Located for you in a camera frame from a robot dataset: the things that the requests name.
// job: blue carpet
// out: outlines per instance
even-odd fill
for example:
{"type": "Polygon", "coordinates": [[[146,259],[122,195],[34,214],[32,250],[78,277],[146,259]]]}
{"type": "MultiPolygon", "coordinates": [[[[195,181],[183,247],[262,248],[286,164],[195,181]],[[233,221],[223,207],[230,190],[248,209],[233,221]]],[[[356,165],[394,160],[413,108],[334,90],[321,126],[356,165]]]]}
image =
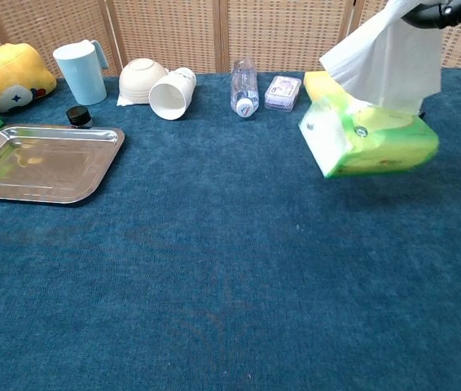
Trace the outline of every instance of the blue carpet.
{"type": "MultiPolygon", "coordinates": [[[[230,76],[200,75],[171,122],[106,82],[90,112],[126,140],[98,191],[0,202],[0,390],[461,391],[461,70],[424,104],[433,160],[332,180],[304,91],[242,120],[230,76]]],[[[73,104],[61,82],[2,119],[73,104]]]]}

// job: white bowl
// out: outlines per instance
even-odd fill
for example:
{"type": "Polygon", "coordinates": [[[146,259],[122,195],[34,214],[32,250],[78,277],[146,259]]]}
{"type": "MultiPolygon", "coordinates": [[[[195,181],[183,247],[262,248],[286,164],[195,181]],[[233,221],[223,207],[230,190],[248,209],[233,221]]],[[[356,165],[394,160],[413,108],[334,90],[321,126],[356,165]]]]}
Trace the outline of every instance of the white bowl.
{"type": "Polygon", "coordinates": [[[152,59],[134,59],[120,75],[120,96],[132,103],[149,103],[149,91],[167,74],[167,70],[152,59]]]}

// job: metal tray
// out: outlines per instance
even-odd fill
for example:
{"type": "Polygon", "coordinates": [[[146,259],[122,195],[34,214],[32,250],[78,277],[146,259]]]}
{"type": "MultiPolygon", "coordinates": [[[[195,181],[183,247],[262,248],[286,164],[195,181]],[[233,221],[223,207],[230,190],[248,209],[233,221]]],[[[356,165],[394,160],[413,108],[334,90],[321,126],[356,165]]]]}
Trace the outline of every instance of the metal tray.
{"type": "Polygon", "coordinates": [[[117,128],[7,125],[0,129],[0,200],[71,204],[99,186],[121,144],[117,128]]]}

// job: white paper cup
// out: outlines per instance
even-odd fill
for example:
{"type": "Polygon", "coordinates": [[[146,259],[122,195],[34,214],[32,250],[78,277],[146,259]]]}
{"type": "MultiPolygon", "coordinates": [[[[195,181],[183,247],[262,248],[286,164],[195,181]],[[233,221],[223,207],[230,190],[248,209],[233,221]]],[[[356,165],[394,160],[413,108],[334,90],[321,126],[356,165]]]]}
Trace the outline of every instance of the white paper cup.
{"type": "Polygon", "coordinates": [[[149,105],[165,120],[180,118],[192,100],[196,75],[189,68],[178,68],[163,76],[149,92],[149,105]]]}

